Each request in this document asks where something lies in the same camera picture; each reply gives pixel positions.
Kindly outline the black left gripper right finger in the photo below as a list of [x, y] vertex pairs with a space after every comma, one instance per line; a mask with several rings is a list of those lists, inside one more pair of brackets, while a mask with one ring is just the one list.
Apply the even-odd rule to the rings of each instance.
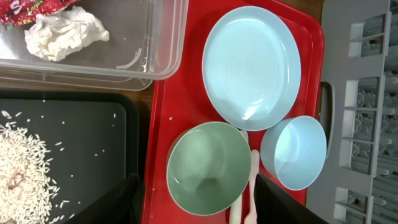
[[264, 174], [256, 176], [254, 201], [258, 224], [328, 224]]

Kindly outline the white plastic spoon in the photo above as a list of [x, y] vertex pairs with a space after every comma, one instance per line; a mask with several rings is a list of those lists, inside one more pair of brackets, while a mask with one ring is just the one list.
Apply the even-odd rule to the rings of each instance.
[[240, 195], [231, 205], [229, 211], [229, 224], [240, 224], [242, 215], [242, 200], [243, 197]]

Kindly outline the white plastic fork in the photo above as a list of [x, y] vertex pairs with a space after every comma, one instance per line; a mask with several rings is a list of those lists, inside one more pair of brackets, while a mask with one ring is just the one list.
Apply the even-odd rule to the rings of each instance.
[[256, 224], [257, 212], [254, 199], [256, 176], [259, 173], [260, 153], [257, 149], [251, 151], [251, 174], [249, 177], [249, 213], [244, 219], [244, 224]]

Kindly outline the clear plastic bin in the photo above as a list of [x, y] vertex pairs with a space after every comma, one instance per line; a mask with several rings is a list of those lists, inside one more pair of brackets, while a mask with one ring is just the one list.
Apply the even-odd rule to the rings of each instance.
[[171, 77], [179, 68], [188, 2], [182, 0], [77, 1], [74, 6], [93, 14], [109, 31], [59, 62], [29, 53], [25, 30], [7, 30], [1, 23], [1, 78], [71, 86], [139, 91], [154, 80]]

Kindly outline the rice and food scraps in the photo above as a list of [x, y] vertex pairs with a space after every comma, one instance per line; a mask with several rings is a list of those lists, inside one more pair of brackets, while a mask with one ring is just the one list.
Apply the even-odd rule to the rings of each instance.
[[1, 223], [66, 223], [113, 187], [106, 150], [32, 125], [1, 110]]

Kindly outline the red serving tray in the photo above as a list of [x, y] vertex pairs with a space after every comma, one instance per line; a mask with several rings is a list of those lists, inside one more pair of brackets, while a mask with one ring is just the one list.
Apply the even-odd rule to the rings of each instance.
[[321, 1], [191, 0], [182, 61], [178, 70], [155, 83], [144, 183], [143, 223], [227, 223], [229, 211], [200, 217], [184, 212], [172, 200], [166, 183], [167, 154], [184, 131], [220, 121], [203, 85], [201, 60], [211, 28], [224, 14], [241, 6], [259, 6], [278, 15], [292, 32], [300, 52], [302, 80], [289, 118], [318, 113], [324, 53]]

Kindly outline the white tissue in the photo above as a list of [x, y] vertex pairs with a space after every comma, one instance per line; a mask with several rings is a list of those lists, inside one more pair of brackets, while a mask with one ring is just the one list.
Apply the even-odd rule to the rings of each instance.
[[109, 31], [102, 22], [80, 6], [50, 16], [38, 14], [35, 24], [24, 33], [29, 53], [53, 62], [59, 62], [93, 42], [109, 40]]

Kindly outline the black rectangular tray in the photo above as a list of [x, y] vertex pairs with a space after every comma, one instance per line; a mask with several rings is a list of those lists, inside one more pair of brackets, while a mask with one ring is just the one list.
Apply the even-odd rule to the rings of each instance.
[[22, 118], [32, 120], [35, 131], [97, 141], [106, 150], [104, 173], [115, 181], [110, 190], [130, 174], [138, 174], [143, 180], [145, 152], [139, 145], [139, 115], [128, 97], [115, 93], [3, 89], [1, 107], [9, 112], [21, 111]]

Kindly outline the light blue plate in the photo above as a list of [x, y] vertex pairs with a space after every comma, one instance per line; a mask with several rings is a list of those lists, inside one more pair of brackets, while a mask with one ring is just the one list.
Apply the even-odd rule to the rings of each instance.
[[288, 114], [298, 96], [298, 46], [273, 12], [238, 7], [211, 29], [202, 75], [209, 100], [225, 121], [246, 131], [265, 130]]

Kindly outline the red snack wrapper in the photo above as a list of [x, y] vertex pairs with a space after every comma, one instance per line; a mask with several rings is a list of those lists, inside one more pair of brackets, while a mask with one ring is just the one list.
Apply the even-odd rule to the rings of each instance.
[[1, 0], [1, 23], [9, 30], [30, 24], [36, 15], [50, 16], [76, 3], [78, 0]]

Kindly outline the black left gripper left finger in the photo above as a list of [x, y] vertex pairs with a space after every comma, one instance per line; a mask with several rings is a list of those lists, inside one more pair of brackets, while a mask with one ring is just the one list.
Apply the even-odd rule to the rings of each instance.
[[142, 179], [138, 174], [130, 174], [65, 224], [139, 224], [144, 194]]

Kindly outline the light blue bowl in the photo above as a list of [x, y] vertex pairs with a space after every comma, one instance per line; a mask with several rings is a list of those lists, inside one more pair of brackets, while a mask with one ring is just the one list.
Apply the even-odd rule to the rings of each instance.
[[311, 185], [323, 169], [325, 132], [311, 116], [284, 119], [264, 133], [260, 155], [265, 169], [289, 190]]

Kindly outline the grey dishwasher rack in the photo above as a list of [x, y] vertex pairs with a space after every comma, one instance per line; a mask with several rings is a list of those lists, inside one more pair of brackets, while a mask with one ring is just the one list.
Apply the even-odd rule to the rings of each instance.
[[323, 3], [325, 165], [306, 206], [328, 223], [397, 222], [397, 2]]

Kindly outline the green bowl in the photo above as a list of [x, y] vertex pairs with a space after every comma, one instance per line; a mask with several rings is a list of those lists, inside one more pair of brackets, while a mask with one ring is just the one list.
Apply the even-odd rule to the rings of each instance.
[[251, 149], [234, 126], [210, 121], [179, 134], [167, 154], [166, 183], [174, 203], [196, 216], [229, 208], [251, 173]]

